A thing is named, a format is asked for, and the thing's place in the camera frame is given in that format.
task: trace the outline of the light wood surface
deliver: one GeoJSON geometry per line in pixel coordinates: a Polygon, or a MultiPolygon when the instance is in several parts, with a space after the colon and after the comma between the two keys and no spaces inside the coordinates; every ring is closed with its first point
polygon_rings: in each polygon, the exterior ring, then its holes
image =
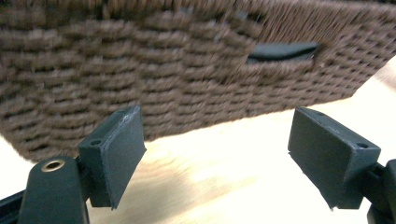
{"type": "MultiPolygon", "coordinates": [[[[396,58],[350,99],[319,110],[396,158],[396,58]]],[[[90,208],[92,223],[367,223],[331,212],[288,154],[293,111],[242,119],[146,143],[120,206],[90,208]]]]}

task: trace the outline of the woven basket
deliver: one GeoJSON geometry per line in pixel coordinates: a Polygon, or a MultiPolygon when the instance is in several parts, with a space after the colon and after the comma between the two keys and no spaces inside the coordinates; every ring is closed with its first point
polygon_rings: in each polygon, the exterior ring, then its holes
{"type": "Polygon", "coordinates": [[[146,140],[351,96],[396,54],[394,5],[308,0],[0,1],[0,132],[25,158],[77,155],[116,109],[146,140]],[[258,43],[313,59],[247,63],[258,43]]]}

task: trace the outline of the clamp jaw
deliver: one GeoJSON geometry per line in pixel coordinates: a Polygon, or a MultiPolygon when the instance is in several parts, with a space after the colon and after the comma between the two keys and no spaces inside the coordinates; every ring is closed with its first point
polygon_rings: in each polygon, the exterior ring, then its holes
{"type": "Polygon", "coordinates": [[[35,165],[26,190],[0,202],[0,223],[89,223],[88,199],[93,207],[117,208],[146,152],[140,106],[113,113],[78,151],[75,159],[35,165]]]}
{"type": "Polygon", "coordinates": [[[318,111],[297,108],[289,152],[330,208],[359,209],[363,197],[372,206],[370,224],[395,223],[396,160],[377,162],[381,149],[318,111]]]}

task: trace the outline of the metal grommet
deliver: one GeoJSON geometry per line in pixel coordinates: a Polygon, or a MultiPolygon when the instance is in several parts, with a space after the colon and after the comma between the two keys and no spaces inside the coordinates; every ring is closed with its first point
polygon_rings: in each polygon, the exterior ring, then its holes
{"type": "Polygon", "coordinates": [[[48,161],[41,167],[42,172],[52,172],[61,169],[65,164],[64,160],[48,161]]]}

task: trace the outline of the woven rope texture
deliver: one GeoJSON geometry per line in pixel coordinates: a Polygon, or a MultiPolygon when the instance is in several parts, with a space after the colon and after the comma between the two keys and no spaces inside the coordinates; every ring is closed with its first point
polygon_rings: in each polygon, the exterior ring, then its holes
{"type": "Polygon", "coordinates": [[[396,54],[396,8],[293,0],[14,0],[0,5],[0,132],[26,159],[77,155],[127,105],[145,137],[351,96],[396,54]],[[246,63],[258,43],[312,60],[246,63]]]}

